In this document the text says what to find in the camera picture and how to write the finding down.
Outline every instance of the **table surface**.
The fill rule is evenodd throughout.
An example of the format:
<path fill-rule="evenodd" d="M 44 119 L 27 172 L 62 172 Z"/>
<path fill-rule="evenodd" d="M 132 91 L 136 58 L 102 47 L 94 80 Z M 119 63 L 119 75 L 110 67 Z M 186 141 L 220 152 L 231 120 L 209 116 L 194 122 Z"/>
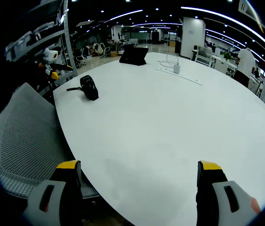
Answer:
<path fill-rule="evenodd" d="M 66 140 L 94 188 L 136 226 L 196 225 L 197 162 L 206 160 L 264 208 L 265 104 L 199 63 L 179 58 L 181 73 L 203 86 L 156 70 L 165 54 L 145 60 L 113 61 L 54 90 Z M 87 74 L 96 101 L 66 91 Z"/>

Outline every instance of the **black ceiling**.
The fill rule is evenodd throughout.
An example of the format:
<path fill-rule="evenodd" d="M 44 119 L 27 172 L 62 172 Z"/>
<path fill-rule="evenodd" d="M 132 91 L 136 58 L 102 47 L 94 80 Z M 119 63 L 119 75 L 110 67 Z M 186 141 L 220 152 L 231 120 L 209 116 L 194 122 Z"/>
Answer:
<path fill-rule="evenodd" d="M 16 26 L 15 21 L 30 8 L 37 6 L 39 3 L 40 0 L 29 0 L 25 2 L 22 0 L 12 0 L 0 2 L 0 45 L 5 47 L 5 43 L 8 41 L 10 42 L 10 37 L 16 32 L 24 34 L 27 31 L 35 29 L 29 28 L 28 26 L 18 27 Z M 250 3 L 257 11 L 262 23 L 265 25 L 265 1 L 250 1 Z M 204 20 L 207 29 L 211 29 L 220 33 L 225 31 L 225 35 L 227 36 L 232 37 L 242 43 L 247 42 L 248 47 L 256 51 L 259 55 L 264 54 L 263 58 L 265 59 L 265 44 L 258 37 L 255 37 L 253 33 L 244 29 L 240 25 L 213 14 L 180 8 L 181 6 L 194 7 L 221 13 L 238 20 L 243 24 L 246 24 L 265 38 L 265 33 L 261 32 L 257 23 L 238 11 L 238 5 L 239 0 L 233 0 L 232 2 L 228 2 L 227 0 L 172 0 L 169 2 L 162 1 L 160 3 L 155 0 L 131 0 L 130 2 L 126 2 L 125 0 L 76 0 L 75 2 L 72 2 L 69 0 L 69 31 L 70 33 L 77 31 L 78 34 L 85 34 L 87 30 L 90 30 L 88 34 L 92 35 L 93 32 L 99 32 L 99 30 L 97 30 L 99 28 L 101 28 L 101 31 L 110 30 L 111 26 L 115 25 L 116 22 L 119 22 L 118 24 L 123 25 L 135 25 L 143 24 L 145 23 L 145 20 L 147 20 L 147 23 L 160 23 L 161 20 L 163 20 L 165 23 L 179 24 L 179 18 L 183 20 L 184 16 L 198 16 L 199 19 Z M 142 9 L 143 11 L 120 17 L 105 24 L 99 23 L 101 20 L 109 20 L 115 16 L 139 9 Z M 78 23 L 87 20 L 94 20 L 94 22 L 83 26 L 82 28 L 76 27 Z M 94 25 L 99 26 L 96 29 L 92 29 L 91 27 Z M 177 29 L 177 25 L 167 25 L 167 27 L 171 27 L 172 30 Z M 218 34 L 213 35 L 219 38 L 222 37 Z M 264 48 L 258 45 L 257 42 L 252 42 L 251 38 L 249 38 L 247 35 L 251 38 L 254 38 Z"/>
<path fill-rule="evenodd" d="M 251 3 L 254 9 L 258 12 L 262 23 L 265 25 L 265 3 Z M 114 0 L 110 1 L 102 1 L 100 3 L 94 3 L 92 1 L 83 1 L 76 0 L 75 2 L 69 1 L 68 8 L 68 20 L 69 20 L 69 30 L 70 33 L 86 33 L 87 30 L 90 30 L 89 34 L 92 32 L 97 32 L 97 29 L 101 30 L 110 30 L 111 26 L 118 24 L 123 25 L 136 25 L 136 24 L 144 24 L 144 23 L 180 23 L 179 18 L 183 20 L 184 16 L 187 17 L 195 17 L 198 16 L 199 19 L 204 20 L 207 29 L 214 30 L 216 32 L 222 33 L 225 31 L 225 35 L 234 38 L 242 43 L 247 42 L 247 46 L 257 52 L 259 55 L 264 55 L 265 59 L 265 50 L 259 45 L 261 44 L 265 48 L 265 44 L 253 33 L 243 28 L 242 26 L 222 18 L 220 16 L 216 16 L 210 13 L 194 11 L 194 10 L 186 10 L 181 9 L 181 6 L 185 7 L 194 7 L 194 8 L 202 8 L 210 11 L 218 12 L 234 18 L 241 23 L 249 26 L 251 29 L 262 35 L 265 38 L 265 33 L 262 33 L 256 21 L 252 20 L 250 17 L 242 14 L 238 11 L 239 1 L 233 0 L 232 2 L 228 2 L 227 0 L 189 0 L 189 1 L 171 1 L 169 4 L 162 2 L 159 4 L 157 1 L 153 0 L 131 0 L 130 2 L 126 2 L 125 0 Z M 142 12 L 122 16 L 118 19 L 114 19 L 105 24 L 99 23 L 102 20 L 109 20 L 113 17 L 140 10 Z M 82 26 L 82 28 L 76 27 L 79 22 L 94 20 L 89 25 Z M 249 37 L 255 39 L 257 42 L 252 42 L 252 39 L 246 36 L 245 34 L 235 30 L 233 28 L 238 29 L 239 31 L 247 34 Z M 171 27 L 172 30 L 177 29 L 177 25 L 169 25 L 167 27 Z M 221 35 L 211 33 L 212 35 L 222 38 Z"/>

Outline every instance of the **black laptop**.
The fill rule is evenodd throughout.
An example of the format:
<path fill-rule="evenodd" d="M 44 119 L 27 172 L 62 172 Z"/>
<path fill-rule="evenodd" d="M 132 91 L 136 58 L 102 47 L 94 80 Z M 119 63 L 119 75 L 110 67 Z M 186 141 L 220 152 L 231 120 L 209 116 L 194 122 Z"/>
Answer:
<path fill-rule="evenodd" d="M 130 65 L 145 65 L 145 56 L 148 52 L 148 48 L 125 48 L 123 55 L 120 58 L 120 63 Z"/>

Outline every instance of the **led strip light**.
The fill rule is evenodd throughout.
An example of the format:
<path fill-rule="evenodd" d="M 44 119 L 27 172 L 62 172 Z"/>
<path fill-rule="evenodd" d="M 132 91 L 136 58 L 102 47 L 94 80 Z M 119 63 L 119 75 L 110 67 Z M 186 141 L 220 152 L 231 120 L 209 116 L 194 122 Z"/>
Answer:
<path fill-rule="evenodd" d="M 219 40 L 221 40 L 221 41 L 224 41 L 224 42 L 230 44 L 231 46 L 234 46 L 235 48 L 241 49 L 241 48 L 239 48 L 238 46 L 235 46 L 234 44 L 230 43 L 229 41 L 225 41 L 225 40 L 223 40 L 223 39 L 220 39 L 220 38 L 215 37 L 215 36 L 210 35 L 210 34 L 207 34 L 207 35 L 208 35 L 208 36 L 211 36 L 211 37 L 213 37 L 213 38 L 215 38 L 215 39 L 219 39 Z"/>
<path fill-rule="evenodd" d="M 122 15 L 116 16 L 116 17 L 114 17 L 114 18 L 111 18 L 110 20 L 107 20 L 107 21 L 105 21 L 104 23 L 107 23 L 108 21 L 111 21 L 111 20 L 117 19 L 117 18 L 119 18 L 119 17 L 121 17 L 121 16 L 126 16 L 126 15 L 129 15 L 129 14 L 138 13 L 138 12 L 142 12 L 142 11 L 143 11 L 143 10 L 140 9 L 140 10 L 133 11 L 133 12 L 130 12 L 130 13 L 125 13 L 125 14 L 122 14 Z"/>
<path fill-rule="evenodd" d="M 148 24 L 173 24 L 173 25 L 182 25 L 182 24 L 174 24 L 174 23 L 148 23 Z M 148 25 L 148 24 L 136 24 L 136 25 L 132 25 L 134 26 L 140 26 L 140 25 Z"/>
<path fill-rule="evenodd" d="M 240 26 L 244 27 L 245 29 L 249 30 L 250 32 L 252 32 L 253 34 L 255 34 L 257 37 L 259 37 L 264 43 L 265 43 L 265 39 L 259 35 L 257 32 L 255 32 L 254 30 L 252 30 L 250 27 L 246 26 L 245 24 L 239 22 L 238 20 L 235 20 L 233 18 L 230 18 L 228 16 L 225 16 L 223 14 L 220 14 L 220 13 L 216 13 L 216 12 L 213 12 L 213 11 L 209 11 L 209 10 L 206 10 L 206 9 L 201 9 L 201 8 L 193 8 L 193 7 L 181 7 L 182 9 L 190 9 L 190 10 L 197 10 L 197 11 L 201 11 L 201 12 L 205 12 L 205 13 L 211 13 L 211 14 L 214 14 L 214 15 L 217 15 L 217 16 L 220 16 L 220 17 L 223 17 L 225 19 L 228 19 L 230 21 L 233 21 L 235 22 L 236 24 L 239 24 Z"/>
<path fill-rule="evenodd" d="M 213 31 L 213 30 L 210 30 L 210 29 L 206 29 L 206 31 L 214 32 L 214 33 L 216 33 L 216 34 L 220 34 L 220 35 L 222 35 L 222 36 L 224 36 L 224 37 L 227 37 L 228 39 L 231 39 L 231 40 L 233 40 L 233 41 L 235 41 L 235 42 L 237 42 L 237 43 L 239 43 L 240 45 L 243 45 L 243 46 L 245 47 L 245 45 L 242 44 L 241 42 L 239 42 L 239 41 L 237 41 L 237 40 L 235 40 L 235 39 L 233 39 L 233 38 L 231 38 L 231 37 L 228 37 L 228 36 L 226 36 L 226 35 L 224 35 L 224 34 L 222 34 L 222 33 L 219 33 L 219 32 L 216 32 L 216 31 Z"/>

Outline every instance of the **white cable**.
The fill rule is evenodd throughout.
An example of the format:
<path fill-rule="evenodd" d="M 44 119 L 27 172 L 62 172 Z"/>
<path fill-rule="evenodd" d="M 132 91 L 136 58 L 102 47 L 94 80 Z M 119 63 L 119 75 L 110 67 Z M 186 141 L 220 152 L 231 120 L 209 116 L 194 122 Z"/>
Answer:
<path fill-rule="evenodd" d="M 171 60 L 164 60 L 164 61 L 157 61 L 160 63 L 160 65 L 164 66 L 164 67 L 174 67 L 174 65 L 177 64 L 176 61 L 171 61 Z"/>
<path fill-rule="evenodd" d="M 177 61 L 173 61 L 173 60 L 168 60 L 168 55 L 172 55 L 172 56 L 176 56 L 174 54 L 170 54 L 170 53 L 167 53 L 167 56 L 166 56 L 166 60 L 162 60 L 162 61 L 157 61 L 160 63 L 160 65 L 164 66 L 164 67 L 174 67 L 174 65 L 179 65 L 179 62 L 178 62 L 178 57 L 176 56 L 177 58 Z"/>

